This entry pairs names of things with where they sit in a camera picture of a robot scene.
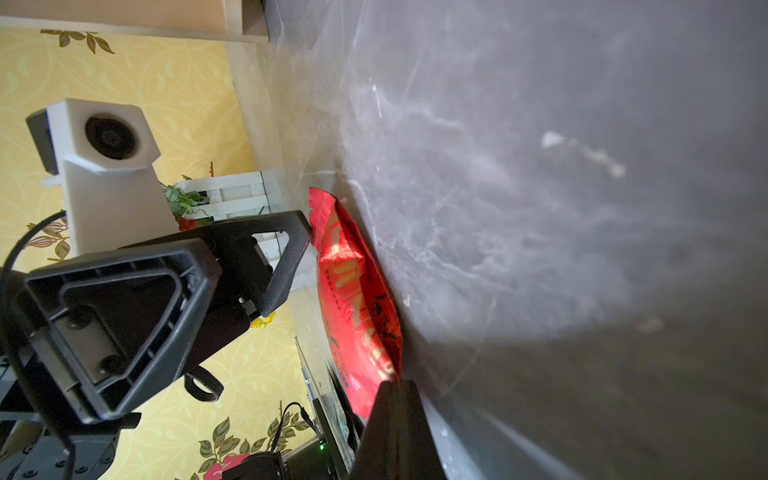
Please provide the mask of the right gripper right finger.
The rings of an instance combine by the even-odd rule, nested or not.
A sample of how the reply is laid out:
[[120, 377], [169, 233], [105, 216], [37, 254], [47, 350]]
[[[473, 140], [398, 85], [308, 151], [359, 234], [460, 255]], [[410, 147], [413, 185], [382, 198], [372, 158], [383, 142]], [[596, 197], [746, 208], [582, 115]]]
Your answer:
[[414, 381], [380, 384], [348, 477], [446, 478]]

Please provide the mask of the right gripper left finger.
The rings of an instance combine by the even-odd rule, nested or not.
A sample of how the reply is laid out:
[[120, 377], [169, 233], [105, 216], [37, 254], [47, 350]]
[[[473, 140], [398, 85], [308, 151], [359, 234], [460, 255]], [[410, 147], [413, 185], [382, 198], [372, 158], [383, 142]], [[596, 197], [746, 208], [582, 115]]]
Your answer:
[[133, 359], [150, 372], [189, 372], [287, 299], [311, 229], [289, 211], [233, 220], [126, 247], [151, 277], [133, 280], [150, 314]]

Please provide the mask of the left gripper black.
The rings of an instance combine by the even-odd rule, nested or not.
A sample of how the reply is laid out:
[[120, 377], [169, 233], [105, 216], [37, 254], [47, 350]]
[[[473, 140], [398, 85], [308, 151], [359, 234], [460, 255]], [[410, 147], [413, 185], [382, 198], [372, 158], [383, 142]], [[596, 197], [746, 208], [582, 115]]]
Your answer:
[[[196, 337], [221, 274], [208, 246], [187, 239], [87, 254], [26, 276], [35, 353], [79, 420], [101, 423], [72, 432], [72, 479], [101, 478], [121, 432], [141, 420], [132, 412], [196, 368]], [[65, 479], [66, 465], [63, 444], [2, 356], [1, 477]]]

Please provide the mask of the red tea bag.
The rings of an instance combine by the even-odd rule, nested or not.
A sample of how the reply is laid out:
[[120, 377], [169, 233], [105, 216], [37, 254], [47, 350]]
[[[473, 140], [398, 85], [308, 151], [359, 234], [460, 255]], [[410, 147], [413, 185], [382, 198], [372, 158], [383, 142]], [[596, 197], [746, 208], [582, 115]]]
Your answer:
[[333, 361], [353, 412], [370, 417], [379, 386], [402, 372], [394, 298], [357, 223], [339, 199], [309, 189], [318, 299]]

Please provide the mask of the wooden two-tier shelf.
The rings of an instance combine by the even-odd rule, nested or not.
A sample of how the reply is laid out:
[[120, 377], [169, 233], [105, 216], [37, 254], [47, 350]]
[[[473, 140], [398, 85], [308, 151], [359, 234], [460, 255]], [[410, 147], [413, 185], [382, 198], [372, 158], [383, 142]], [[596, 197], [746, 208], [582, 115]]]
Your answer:
[[225, 42], [270, 38], [262, 1], [1, 0], [1, 24]]

